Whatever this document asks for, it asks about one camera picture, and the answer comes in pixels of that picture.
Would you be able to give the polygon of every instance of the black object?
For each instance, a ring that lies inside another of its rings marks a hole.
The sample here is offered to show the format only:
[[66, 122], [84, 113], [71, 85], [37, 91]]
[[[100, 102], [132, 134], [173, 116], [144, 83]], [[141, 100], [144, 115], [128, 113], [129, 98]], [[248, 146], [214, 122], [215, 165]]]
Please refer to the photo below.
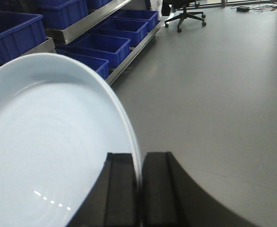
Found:
[[250, 10], [249, 7], [246, 7], [246, 6], [239, 6], [236, 8], [236, 11], [238, 12], [248, 12]]
[[137, 227], [137, 195], [132, 155], [108, 153], [98, 180], [68, 227]]
[[170, 21], [173, 20], [177, 20], [179, 19], [179, 23], [177, 25], [177, 31], [181, 32], [181, 28], [180, 25], [182, 24], [182, 22], [186, 19], [186, 18], [192, 18], [192, 19], [196, 19], [196, 20], [201, 20], [202, 21], [202, 26], [206, 26], [205, 23], [205, 14], [204, 12], [191, 12], [188, 13], [187, 12], [187, 7], [190, 5], [190, 3], [194, 2], [195, 3], [195, 7], [198, 8], [199, 4], [196, 3], [196, 0], [163, 0], [162, 2], [162, 8], [161, 8], [161, 13], [163, 16], [168, 16], [170, 14], [170, 7], [169, 5], [172, 5], [173, 8], [175, 9], [181, 9], [183, 10], [182, 13], [180, 13], [179, 15], [168, 19], [165, 21], [165, 27], [169, 27], [169, 24], [167, 24]]
[[148, 153], [143, 164], [144, 227], [176, 227], [178, 217], [166, 153]]
[[143, 176], [144, 227], [256, 227], [205, 192], [171, 152], [148, 153]]

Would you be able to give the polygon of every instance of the ceramic plate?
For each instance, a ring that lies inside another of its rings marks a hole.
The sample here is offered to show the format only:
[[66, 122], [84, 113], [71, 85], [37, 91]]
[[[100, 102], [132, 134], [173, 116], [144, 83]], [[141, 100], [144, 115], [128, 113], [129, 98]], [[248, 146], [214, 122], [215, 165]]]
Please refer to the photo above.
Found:
[[107, 153], [141, 159], [118, 98], [89, 67], [39, 53], [0, 68], [0, 226], [63, 227]]

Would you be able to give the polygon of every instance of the black cable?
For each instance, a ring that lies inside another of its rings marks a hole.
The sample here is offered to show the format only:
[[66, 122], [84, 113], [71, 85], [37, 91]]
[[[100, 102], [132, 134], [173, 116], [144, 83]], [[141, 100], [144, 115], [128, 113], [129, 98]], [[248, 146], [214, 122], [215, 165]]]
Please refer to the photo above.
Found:
[[[231, 9], [236, 9], [238, 7], [243, 7], [244, 5], [236, 5], [232, 6]], [[249, 10], [255, 10], [256, 12], [264, 12], [264, 11], [274, 11], [277, 9], [277, 4], [275, 2], [269, 2], [267, 5], [262, 5], [261, 3], [253, 5], [253, 7], [249, 7]]]

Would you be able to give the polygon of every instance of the metal shelf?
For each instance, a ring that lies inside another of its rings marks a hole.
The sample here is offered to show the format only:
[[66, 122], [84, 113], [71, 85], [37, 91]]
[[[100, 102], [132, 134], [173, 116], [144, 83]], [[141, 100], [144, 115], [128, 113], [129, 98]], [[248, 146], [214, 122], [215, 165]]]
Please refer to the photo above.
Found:
[[55, 42], [68, 44], [130, 1], [131, 0], [113, 0], [64, 30], [48, 28], [45, 32], [47, 36], [52, 37]]
[[112, 85], [120, 74], [128, 67], [128, 65], [137, 57], [143, 48], [153, 39], [156, 33], [161, 28], [162, 22], [159, 22], [152, 31], [131, 51], [131, 53], [123, 60], [123, 62], [113, 70], [113, 72], [106, 79], [109, 85]]
[[29, 50], [28, 52], [22, 54], [21, 56], [32, 54], [32, 53], [43, 53], [43, 52], [56, 53], [53, 38], [47, 38], [46, 41], [34, 47], [33, 49]]
[[54, 41], [53, 41], [53, 38], [51, 37], [47, 38], [46, 41], [34, 47], [33, 49], [29, 50], [28, 52], [22, 54], [21, 56], [32, 54], [32, 53], [45, 53], [45, 52], [56, 53]]

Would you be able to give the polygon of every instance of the cable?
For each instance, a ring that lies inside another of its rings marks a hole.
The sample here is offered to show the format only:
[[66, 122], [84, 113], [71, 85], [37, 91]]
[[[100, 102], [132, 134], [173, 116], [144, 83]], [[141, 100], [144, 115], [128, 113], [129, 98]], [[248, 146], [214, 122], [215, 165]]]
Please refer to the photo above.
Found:
[[[265, 12], [265, 11], [274, 11], [277, 9], [277, 4], [275, 2], [269, 2], [269, 4], [263, 5], [264, 3], [258, 3], [255, 4], [251, 7], [247, 7], [247, 11], [249, 10], [255, 10], [256, 12]], [[236, 6], [232, 6], [231, 9], [237, 9], [237, 8], [242, 8], [242, 7], [246, 7], [243, 5], [236, 5]]]

